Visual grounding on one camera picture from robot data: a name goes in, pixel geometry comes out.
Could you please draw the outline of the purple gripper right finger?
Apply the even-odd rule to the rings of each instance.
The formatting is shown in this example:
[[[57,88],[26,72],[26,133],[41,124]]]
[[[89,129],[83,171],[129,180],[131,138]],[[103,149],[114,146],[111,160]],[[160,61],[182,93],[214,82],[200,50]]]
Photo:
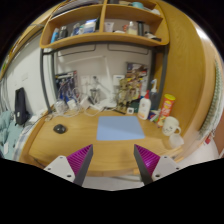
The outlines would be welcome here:
[[[134,145],[134,157],[145,185],[180,170],[178,164],[169,156],[159,156],[137,144]]]

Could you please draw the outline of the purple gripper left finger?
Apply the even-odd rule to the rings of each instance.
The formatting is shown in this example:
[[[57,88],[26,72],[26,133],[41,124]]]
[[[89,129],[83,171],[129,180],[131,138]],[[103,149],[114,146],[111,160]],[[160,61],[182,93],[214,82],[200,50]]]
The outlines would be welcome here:
[[[58,156],[44,170],[81,186],[87,174],[92,156],[93,145],[90,144],[69,156]]]

